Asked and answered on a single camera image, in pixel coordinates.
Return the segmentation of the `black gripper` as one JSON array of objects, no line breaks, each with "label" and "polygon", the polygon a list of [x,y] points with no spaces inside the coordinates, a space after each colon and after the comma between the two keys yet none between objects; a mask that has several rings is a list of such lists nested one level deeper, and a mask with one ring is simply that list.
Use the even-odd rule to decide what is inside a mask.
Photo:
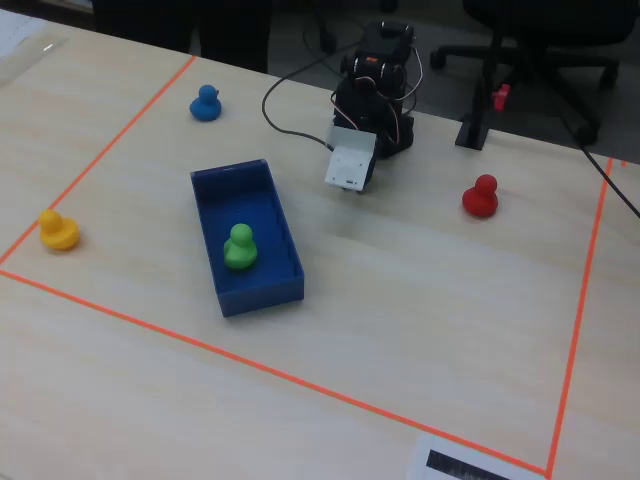
[{"label": "black gripper", "polygon": [[[334,126],[374,133],[391,145],[398,144],[397,108],[373,88],[341,84],[331,94],[331,103],[334,108]],[[380,142],[375,144],[361,193],[366,190],[373,176],[380,153],[379,144]]]}]

